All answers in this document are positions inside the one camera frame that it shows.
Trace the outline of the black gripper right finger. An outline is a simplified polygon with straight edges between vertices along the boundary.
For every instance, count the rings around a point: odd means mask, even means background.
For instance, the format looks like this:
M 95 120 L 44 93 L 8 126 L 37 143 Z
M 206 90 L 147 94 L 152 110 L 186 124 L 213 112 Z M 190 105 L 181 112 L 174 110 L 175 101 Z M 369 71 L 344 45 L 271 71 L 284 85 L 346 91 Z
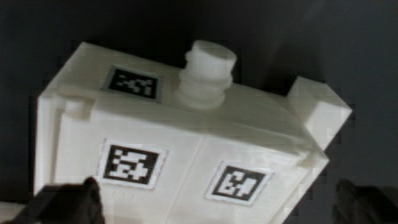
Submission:
M 335 184 L 332 224 L 398 224 L 398 187 Z

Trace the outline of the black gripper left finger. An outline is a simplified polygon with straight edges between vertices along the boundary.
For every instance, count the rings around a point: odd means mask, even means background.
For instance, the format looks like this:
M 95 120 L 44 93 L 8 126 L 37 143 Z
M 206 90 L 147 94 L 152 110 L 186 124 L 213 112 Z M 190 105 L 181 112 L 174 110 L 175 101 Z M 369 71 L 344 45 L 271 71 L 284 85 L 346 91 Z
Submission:
M 79 184 L 46 185 L 10 224 L 104 224 L 95 179 L 88 177 Z

